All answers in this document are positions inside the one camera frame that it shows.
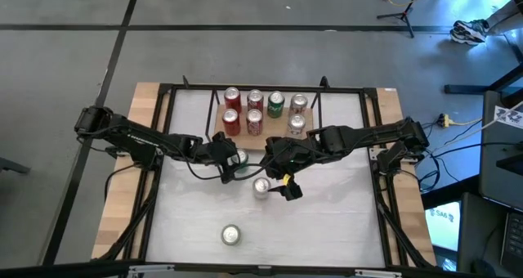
wooden board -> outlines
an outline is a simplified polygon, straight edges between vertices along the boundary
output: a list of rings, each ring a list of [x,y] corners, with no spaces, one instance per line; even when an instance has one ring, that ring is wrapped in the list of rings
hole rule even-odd
[[[223,113],[226,111],[225,105],[219,105],[217,107],[216,112],[216,121],[214,126],[214,133],[217,132],[225,132],[225,128],[223,125],[223,121],[221,120],[221,117],[223,116]],[[281,116],[277,119],[273,119],[267,114],[267,108],[263,108],[263,128],[261,131],[261,135],[259,136],[253,136],[249,135],[247,132],[247,120],[245,116],[247,115],[247,106],[242,106],[242,112],[239,114],[239,125],[241,127],[241,131],[236,136],[228,136],[228,138],[232,138],[236,144],[237,147],[243,148],[246,150],[265,150],[266,145],[266,139],[268,137],[285,137],[288,136],[288,107],[284,107],[283,113]],[[311,108],[306,108],[305,112],[303,113],[303,116],[305,117],[305,129],[302,132],[301,139],[305,139],[306,132],[312,130],[314,127],[314,120],[313,120],[313,114]]]
[[[394,88],[377,88],[378,103],[382,115],[382,123],[395,123],[403,119],[401,112],[400,99]],[[367,108],[369,109],[370,125],[375,126],[374,113],[371,100],[367,99]],[[401,164],[401,169],[411,172],[414,175],[416,171],[412,164]],[[382,188],[385,188],[384,178],[381,179]],[[410,241],[422,256],[432,265],[436,265],[436,256],[432,248],[431,237],[428,233],[427,221],[425,220],[425,209],[421,195],[419,193],[418,181],[409,175],[403,173],[394,176],[394,188],[396,193],[396,202],[400,212],[401,227]],[[386,192],[382,193],[387,205],[389,199]],[[396,235],[391,227],[387,225],[387,235],[389,245],[391,246],[392,263],[400,264]],[[409,258],[409,265],[414,267],[412,260]]]
[[[158,89],[159,83],[138,83],[136,85],[135,95],[132,99],[128,116],[130,120],[146,126],[150,125]],[[403,119],[400,100],[396,90],[393,88],[379,88],[377,90],[382,122],[394,123]],[[370,99],[368,99],[368,105],[369,117],[371,118],[372,124],[373,113]],[[162,108],[159,129],[163,127],[165,114],[166,110]],[[130,163],[130,159],[128,158],[118,158],[115,169],[129,165]],[[414,168],[410,164],[402,164],[401,168],[414,173]],[[113,177],[92,252],[93,258],[97,258],[105,253],[118,239],[123,229],[129,223],[139,176],[140,172],[132,168],[125,173],[117,174]],[[428,262],[436,265],[436,258],[428,234],[425,211],[422,206],[417,181],[408,175],[399,174],[395,176],[394,184],[401,226],[422,256]],[[399,264],[395,235],[390,227],[387,229],[389,242],[391,244],[392,261],[394,264]],[[137,257],[136,250],[140,246],[140,232],[141,229],[138,228],[132,253],[132,257],[134,258]]]

desk leg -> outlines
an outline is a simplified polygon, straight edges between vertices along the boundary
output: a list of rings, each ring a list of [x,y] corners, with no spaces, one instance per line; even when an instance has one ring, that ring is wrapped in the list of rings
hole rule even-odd
[[[509,87],[519,78],[523,77],[523,65],[516,66],[513,70],[499,78],[496,82],[490,86],[476,86],[476,85],[445,85],[446,94],[475,94],[483,95],[486,91],[497,91],[507,90],[508,92],[515,92],[520,90],[519,87]]]
[[[475,175],[460,182],[427,192],[422,194],[423,207],[425,209],[433,209],[442,204],[459,201],[465,192],[480,196],[478,185],[479,175]]]
[[[30,168],[17,164],[9,159],[0,158],[0,171],[2,170],[26,174],[29,173]]]

white cable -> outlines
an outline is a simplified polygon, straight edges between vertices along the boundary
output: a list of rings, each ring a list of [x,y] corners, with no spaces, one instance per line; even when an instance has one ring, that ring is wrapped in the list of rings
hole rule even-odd
[[[449,126],[467,126],[467,125],[469,125],[471,123],[477,123],[479,121],[481,121],[481,118],[474,119],[474,120],[472,120],[470,122],[466,122],[466,123],[456,123],[452,119],[449,119]]]
[[[445,148],[446,146],[449,146],[449,145],[454,144],[454,143],[456,143],[456,142],[460,142],[461,140],[465,140],[465,139],[469,138],[470,136],[476,134],[477,132],[480,132],[480,131],[485,130],[486,128],[492,126],[494,123],[496,123],[496,122],[499,121],[500,119],[506,117],[508,114],[511,113],[511,111],[515,110],[516,108],[520,107],[521,105],[523,105],[523,101],[520,101],[520,103],[516,104],[516,106],[512,107],[510,110],[508,110],[508,111],[505,112],[504,114],[500,115],[497,119],[493,120],[492,122],[487,123],[487,124],[486,124],[485,126],[483,126],[481,129],[478,129],[478,130],[476,130],[476,131],[474,131],[474,132],[472,132],[472,133],[466,135],[465,137],[461,137],[461,138],[458,139],[458,140],[451,141],[451,142],[449,142],[449,143],[443,145],[442,147],[438,147],[438,148],[434,149],[434,150],[431,152],[431,154],[434,154],[437,150],[440,150],[440,149],[442,149],[442,148]]]

wooden table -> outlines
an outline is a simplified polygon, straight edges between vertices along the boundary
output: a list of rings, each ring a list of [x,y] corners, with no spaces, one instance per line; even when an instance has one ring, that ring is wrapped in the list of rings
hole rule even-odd
[[[156,105],[158,90],[159,83],[138,83],[136,85],[128,118],[134,122],[150,126],[154,107]],[[382,123],[395,123],[403,119],[400,101],[396,90],[393,88],[378,88],[377,92]],[[368,100],[367,103],[369,106],[371,125],[373,125],[373,108],[370,104],[370,100]],[[159,130],[163,129],[166,112],[167,110],[165,108],[162,108],[160,111]],[[131,164],[132,161],[129,157],[118,158],[114,169],[123,168]],[[402,164],[401,168],[414,173],[413,165]],[[100,257],[104,254],[118,239],[119,235],[129,223],[139,176],[140,170],[137,168],[130,168],[113,176],[107,200],[105,202],[104,212],[102,213],[100,226],[98,228],[98,235],[92,251],[93,258]],[[425,221],[425,211],[422,206],[416,179],[409,175],[398,174],[395,176],[394,184],[401,225],[405,234],[410,238],[423,257],[428,262],[436,265],[436,258],[432,250],[427,222]],[[387,193],[384,192],[383,195],[386,201],[388,201]],[[389,243],[391,245],[392,261],[394,264],[400,264],[395,235],[390,227],[387,226],[387,229]],[[140,226],[136,230],[133,251],[131,254],[132,258],[137,258],[138,256],[138,248],[141,242],[141,231],[142,227]]]

red soda can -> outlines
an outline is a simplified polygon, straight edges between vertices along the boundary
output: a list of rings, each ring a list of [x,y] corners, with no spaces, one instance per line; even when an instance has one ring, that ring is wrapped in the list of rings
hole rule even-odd
[[[239,116],[236,110],[226,110],[221,118],[226,134],[229,136],[236,136],[239,134]]]
[[[242,113],[242,102],[237,88],[228,87],[223,97],[226,100],[226,109],[236,110],[238,114]]]
[[[262,134],[263,114],[260,110],[250,110],[247,113],[247,132],[257,136]]]
[[[247,111],[260,110],[263,112],[263,93],[260,90],[251,90],[247,95]]]

